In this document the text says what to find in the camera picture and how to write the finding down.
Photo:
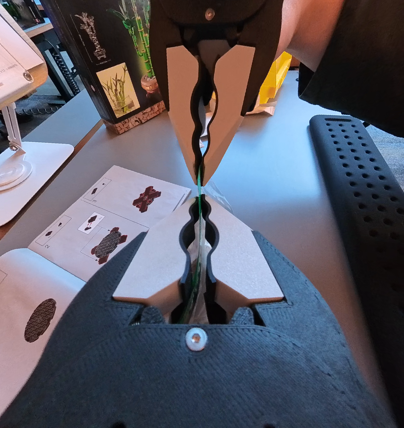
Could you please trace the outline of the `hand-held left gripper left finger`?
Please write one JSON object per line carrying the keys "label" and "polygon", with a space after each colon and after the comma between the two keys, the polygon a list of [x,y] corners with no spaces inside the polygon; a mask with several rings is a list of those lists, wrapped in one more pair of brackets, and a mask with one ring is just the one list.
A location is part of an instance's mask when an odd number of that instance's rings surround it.
{"label": "hand-held left gripper left finger", "polygon": [[198,253],[199,204],[191,198],[151,227],[118,287],[117,301],[157,307],[169,323],[185,322]]}

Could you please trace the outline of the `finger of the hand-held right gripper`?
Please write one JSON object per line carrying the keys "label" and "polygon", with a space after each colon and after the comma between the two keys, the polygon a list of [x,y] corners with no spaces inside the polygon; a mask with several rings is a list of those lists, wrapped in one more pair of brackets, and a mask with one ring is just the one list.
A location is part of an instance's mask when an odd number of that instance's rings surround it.
{"label": "finger of the hand-held right gripper", "polygon": [[215,63],[213,83],[216,107],[208,126],[208,148],[204,155],[204,186],[217,170],[238,127],[255,48],[235,45]]}
{"label": "finger of the hand-held right gripper", "polygon": [[197,184],[201,151],[199,139],[205,125],[201,101],[200,59],[183,45],[166,49],[169,118],[177,136],[185,163]]}

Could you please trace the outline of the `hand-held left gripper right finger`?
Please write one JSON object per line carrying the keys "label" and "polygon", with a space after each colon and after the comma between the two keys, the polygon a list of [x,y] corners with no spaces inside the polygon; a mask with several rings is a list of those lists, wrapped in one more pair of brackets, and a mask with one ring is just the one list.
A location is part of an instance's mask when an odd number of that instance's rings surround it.
{"label": "hand-held left gripper right finger", "polygon": [[253,231],[220,204],[203,195],[207,255],[207,317],[210,324],[225,324],[239,307],[284,299],[276,278]]}

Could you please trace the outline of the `clear zip bag green seal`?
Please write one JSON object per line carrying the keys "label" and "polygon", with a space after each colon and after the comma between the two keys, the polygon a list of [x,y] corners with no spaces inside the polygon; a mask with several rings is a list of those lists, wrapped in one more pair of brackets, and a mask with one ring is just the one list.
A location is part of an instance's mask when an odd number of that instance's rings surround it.
{"label": "clear zip bag green seal", "polygon": [[200,222],[200,217],[202,214],[202,205],[201,205],[201,195],[202,195],[202,185],[201,185],[201,167],[199,167],[197,174],[197,187],[198,195],[195,199],[195,208],[191,208],[190,212],[195,213],[195,220],[193,223],[192,231],[195,233],[195,238],[190,241],[189,246],[186,249],[189,251],[190,255],[190,271],[191,280],[189,283],[189,293],[188,296],[184,297],[183,302],[183,311],[181,312],[178,318],[178,324],[187,324],[194,312],[196,301],[199,295],[200,280],[201,280],[201,269],[202,269],[202,259],[203,259],[203,248],[205,244],[203,243],[204,238],[202,238],[203,227]]}

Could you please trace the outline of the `person's right forearm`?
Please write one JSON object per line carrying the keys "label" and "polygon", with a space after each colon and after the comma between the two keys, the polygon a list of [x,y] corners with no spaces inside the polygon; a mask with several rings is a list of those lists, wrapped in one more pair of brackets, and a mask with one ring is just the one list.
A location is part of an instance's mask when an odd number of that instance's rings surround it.
{"label": "person's right forearm", "polygon": [[404,137],[404,0],[287,0],[276,56],[300,99]]}

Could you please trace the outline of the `yellow plastic bin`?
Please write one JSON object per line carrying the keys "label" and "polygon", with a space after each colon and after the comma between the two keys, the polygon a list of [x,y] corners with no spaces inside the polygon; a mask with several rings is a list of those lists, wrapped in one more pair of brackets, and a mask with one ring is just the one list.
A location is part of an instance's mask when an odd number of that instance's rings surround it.
{"label": "yellow plastic bin", "polygon": [[283,52],[278,59],[272,63],[259,90],[260,104],[266,104],[269,99],[275,97],[289,70],[291,59],[292,55]]}

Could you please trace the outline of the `open instruction booklet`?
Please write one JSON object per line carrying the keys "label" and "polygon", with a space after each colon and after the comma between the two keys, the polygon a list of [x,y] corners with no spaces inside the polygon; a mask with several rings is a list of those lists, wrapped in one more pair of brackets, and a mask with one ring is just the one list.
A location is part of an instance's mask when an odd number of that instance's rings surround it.
{"label": "open instruction booklet", "polygon": [[28,248],[0,257],[0,415],[27,381],[85,282],[189,193],[112,166]]}

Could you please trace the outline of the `black toy set box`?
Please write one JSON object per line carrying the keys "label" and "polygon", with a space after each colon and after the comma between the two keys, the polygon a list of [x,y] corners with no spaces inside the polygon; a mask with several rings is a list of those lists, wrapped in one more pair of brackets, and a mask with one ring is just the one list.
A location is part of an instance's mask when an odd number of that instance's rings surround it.
{"label": "black toy set box", "polygon": [[118,134],[165,110],[148,0],[41,1],[105,125]]}

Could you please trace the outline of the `white document stand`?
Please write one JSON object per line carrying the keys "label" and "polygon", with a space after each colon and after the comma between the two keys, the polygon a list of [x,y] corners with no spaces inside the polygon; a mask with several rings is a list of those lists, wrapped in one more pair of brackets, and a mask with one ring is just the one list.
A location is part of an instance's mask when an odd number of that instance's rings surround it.
{"label": "white document stand", "polygon": [[22,142],[15,109],[15,101],[0,109],[9,141],[0,154],[0,227],[16,217],[74,150],[70,144]]}

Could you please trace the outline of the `printed instruction sheet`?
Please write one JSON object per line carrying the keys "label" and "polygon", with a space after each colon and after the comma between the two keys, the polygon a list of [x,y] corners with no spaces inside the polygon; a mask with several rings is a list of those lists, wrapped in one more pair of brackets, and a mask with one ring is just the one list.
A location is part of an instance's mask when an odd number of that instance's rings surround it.
{"label": "printed instruction sheet", "polygon": [[0,109],[40,86],[45,69],[33,42],[0,5]]}

